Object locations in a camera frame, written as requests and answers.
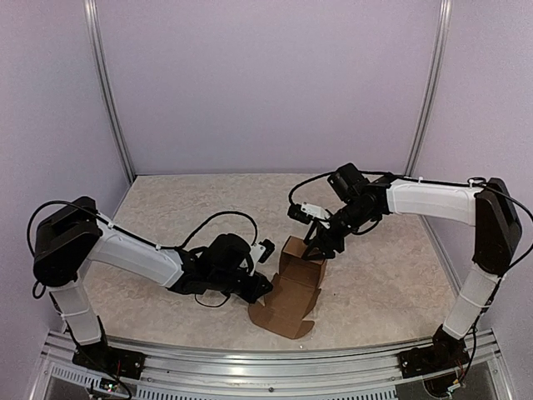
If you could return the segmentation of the brown cardboard paper box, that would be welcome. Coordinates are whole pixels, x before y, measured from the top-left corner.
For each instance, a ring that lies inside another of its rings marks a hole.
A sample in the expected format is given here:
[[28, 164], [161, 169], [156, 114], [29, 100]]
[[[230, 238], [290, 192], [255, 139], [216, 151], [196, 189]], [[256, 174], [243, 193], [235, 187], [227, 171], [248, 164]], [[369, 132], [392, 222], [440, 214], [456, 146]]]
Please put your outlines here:
[[251, 322], [271, 333], [289, 339], [306, 336], [315, 322], [306, 317], [314, 309], [321, 293], [326, 261], [303, 258], [306, 244], [290, 236], [281, 250], [273, 289], [260, 302], [248, 307]]

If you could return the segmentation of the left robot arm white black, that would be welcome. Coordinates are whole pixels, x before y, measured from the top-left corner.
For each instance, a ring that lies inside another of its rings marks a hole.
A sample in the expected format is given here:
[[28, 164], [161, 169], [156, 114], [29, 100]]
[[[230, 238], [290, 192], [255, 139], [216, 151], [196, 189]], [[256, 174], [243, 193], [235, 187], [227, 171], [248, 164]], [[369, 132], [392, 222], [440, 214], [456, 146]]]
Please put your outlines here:
[[40, 223], [34, 222], [33, 214], [27, 223], [33, 275], [50, 294], [78, 353], [98, 370], [111, 369], [120, 352], [108, 345], [82, 283], [82, 269], [93, 262], [136, 274], [180, 295], [217, 291], [253, 304], [273, 289], [256, 270], [275, 249], [268, 239], [247, 242], [235, 233], [223, 233], [207, 246], [188, 249], [185, 242], [163, 246], [106, 219], [90, 197], [52, 200], [41, 207], [51, 206], [58, 210]]

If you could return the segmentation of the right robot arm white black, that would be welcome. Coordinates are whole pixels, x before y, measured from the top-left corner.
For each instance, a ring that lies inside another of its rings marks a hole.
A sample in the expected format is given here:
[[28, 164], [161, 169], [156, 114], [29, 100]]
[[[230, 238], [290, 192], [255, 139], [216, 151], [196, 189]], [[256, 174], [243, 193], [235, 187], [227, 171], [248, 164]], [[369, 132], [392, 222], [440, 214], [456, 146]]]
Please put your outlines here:
[[520, 262], [515, 255], [522, 236], [519, 204], [505, 183], [480, 177], [466, 183], [438, 182], [392, 172], [380, 173], [371, 181], [367, 172], [352, 163], [323, 176], [343, 207], [329, 212], [307, 202], [289, 202], [288, 216], [309, 227], [305, 260], [333, 259], [344, 251], [346, 237], [365, 234], [363, 225], [375, 228], [391, 214], [442, 218], [475, 229], [473, 265], [450, 313], [430, 345], [398, 356], [406, 378], [468, 363], [474, 354], [466, 350], [466, 334], [490, 308], [504, 276]]

